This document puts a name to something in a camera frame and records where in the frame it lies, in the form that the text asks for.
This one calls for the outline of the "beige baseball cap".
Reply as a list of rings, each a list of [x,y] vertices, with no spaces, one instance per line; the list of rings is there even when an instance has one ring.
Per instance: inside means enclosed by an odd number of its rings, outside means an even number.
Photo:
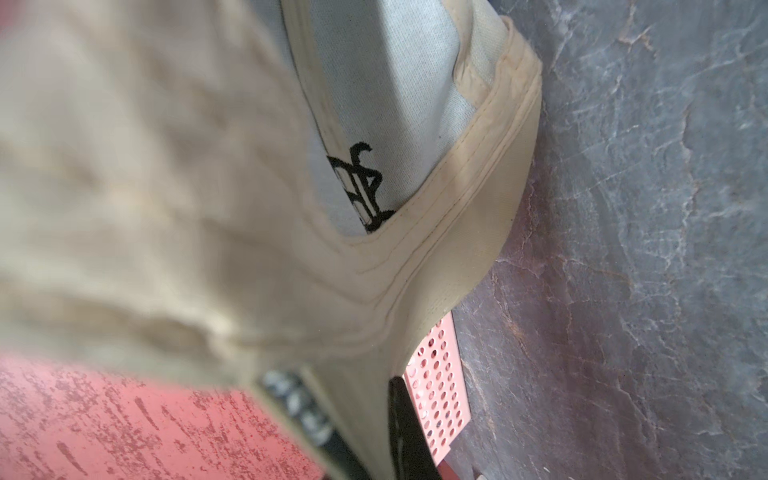
[[[487,1],[5,1],[1,344],[396,479],[389,381],[499,256],[541,96]]]

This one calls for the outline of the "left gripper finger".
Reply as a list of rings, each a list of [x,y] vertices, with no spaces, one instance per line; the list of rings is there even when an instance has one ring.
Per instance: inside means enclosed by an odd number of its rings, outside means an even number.
[[[402,377],[388,384],[388,426],[395,478],[441,480]]]

